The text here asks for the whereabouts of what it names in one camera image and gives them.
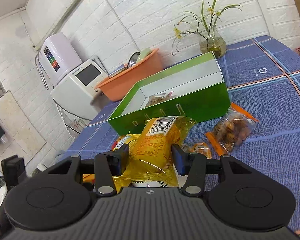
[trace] glass vase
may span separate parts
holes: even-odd
[[[199,38],[199,46],[202,54],[213,51],[216,58],[218,58],[226,53],[226,42],[220,36],[215,26],[208,30],[199,31],[196,34]]]

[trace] snack bag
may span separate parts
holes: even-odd
[[[119,192],[121,187],[127,187],[132,181],[163,181],[172,187],[178,186],[178,180],[171,158],[160,173],[147,171],[144,167],[137,165],[136,162],[131,162],[124,173],[119,177],[113,177],[113,180],[117,192]]]
[[[200,154],[203,154],[203,155],[205,155],[207,157],[207,159],[211,159],[212,158],[210,148],[204,142],[194,144],[192,147],[189,147],[189,151],[190,151],[190,153],[200,153]]]
[[[230,154],[250,135],[257,122],[247,111],[231,103],[225,116],[206,136],[219,156]]]
[[[173,92],[161,93],[161,94],[150,96],[149,97],[149,101],[148,101],[148,103],[146,104],[145,107],[153,106],[153,105],[156,105],[158,103],[161,103],[161,102],[164,102],[166,100],[169,100],[172,93]]]
[[[151,119],[132,150],[133,162],[147,171],[162,172],[171,157],[171,145],[180,145],[194,124],[194,120],[183,116]]]
[[[111,150],[119,150],[123,144],[127,143],[129,144],[129,149],[131,151],[131,149],[136,145],[139,137],[140,134],[127,134],[124,137],[119,136],[118,139],[112,145]]]
[[[188,146],[186,144],[181,144],[181,149],[185,152],[185,153],[190,153],[190,154],[203,154],[207,157],[207,159],[211,159],[212,155],[211,155],[211,150],[209,148],[209,146],[204,143],[195,143],[192,146]]]

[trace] yellow snack bag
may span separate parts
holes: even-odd
[[[137,140],[138,138],[140,137],[140,134],[127,134],[126,136],[124,136],[123,138],[118,138],[117,139],[117,143],[116,145],[113,145],[113,151],[114,150],[119,150],[120,147],[123,145],[123,144],[128,144],[129,145],[129,152],[131,152],[131,150],[134,148],[134,146],[136,145],[137,143]]]
[[[184,116],[151,119],[132,150],[132,162],[153,173],[163,172],[171,156],[171,145],[181,144],[195,121]]]
[[[121,179],[120,177],[112,177],[115,185],[115,190],[117,193],[121,190],[122,187],[128,187],[131,184],[131,179]]]

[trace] open box lid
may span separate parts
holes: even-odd
[[[152,95],[173,92],[171,97],[176,98],[224,82],[220,66],[214,59],[214,54],[209,52],[137,82],[111,118],[145,108]]]
[[[151,95],[172,91],[169,100],[145,107]],[[135,83],[108,121],[119,134],[127,134],[141,132],[145,120],[154,117],[186,115],[203,122],[222,116],[229,105],[220,66],[209,52]]]

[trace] clear plastic bag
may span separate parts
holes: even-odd
[[[171,97],[171,94],[173,92],[169,92],[169,93],[161,93],[161,94],[157,94],[157,95],[153,95],[153,96],[150,96],[149,97],[149,101],[148,103],[146,104],[146,107],[148,106],[153,106],[153,105],[156,105],[158,103],[162,103],[166,100],[169,100],[170,97]]]
[[[225,116],[206,136],[219,156],[230,154],[250,135],[258,122],[247,111],[231,103]]]

